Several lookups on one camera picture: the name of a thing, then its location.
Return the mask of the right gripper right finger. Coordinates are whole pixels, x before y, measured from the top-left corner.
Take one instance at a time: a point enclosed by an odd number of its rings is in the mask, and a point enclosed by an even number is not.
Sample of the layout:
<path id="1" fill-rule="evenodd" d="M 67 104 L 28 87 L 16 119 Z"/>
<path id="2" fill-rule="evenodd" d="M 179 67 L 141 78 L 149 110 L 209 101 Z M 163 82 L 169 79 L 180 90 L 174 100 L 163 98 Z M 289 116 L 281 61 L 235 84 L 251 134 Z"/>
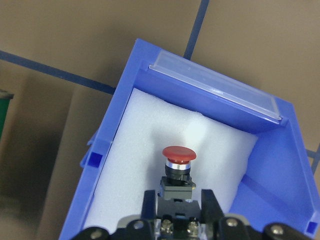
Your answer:
<path id="1" fill-rule="evenodd" d="M 309 240 L 310 237 L 281 223 L 267 224 L 262 231 L 254 229 L 239 216 L 226 216 L 211 189 L 201 190 L 201 222 L 209 231 L 209 240 Z"/>

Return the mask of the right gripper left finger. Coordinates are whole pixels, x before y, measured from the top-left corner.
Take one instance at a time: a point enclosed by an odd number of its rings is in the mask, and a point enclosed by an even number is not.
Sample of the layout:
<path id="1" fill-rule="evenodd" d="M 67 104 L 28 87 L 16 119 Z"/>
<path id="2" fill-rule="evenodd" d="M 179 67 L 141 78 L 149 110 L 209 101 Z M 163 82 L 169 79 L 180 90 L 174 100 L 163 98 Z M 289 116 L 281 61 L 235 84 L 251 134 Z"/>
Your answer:
<path id="1" fill-rule="evenodd" d="M 73 240 L 154 240 L 156 222 L 156 193 L 146 190 L 143 196 L 141 213 L 121 218 L 115 232 L 99 226 L 81 230 Z"/>

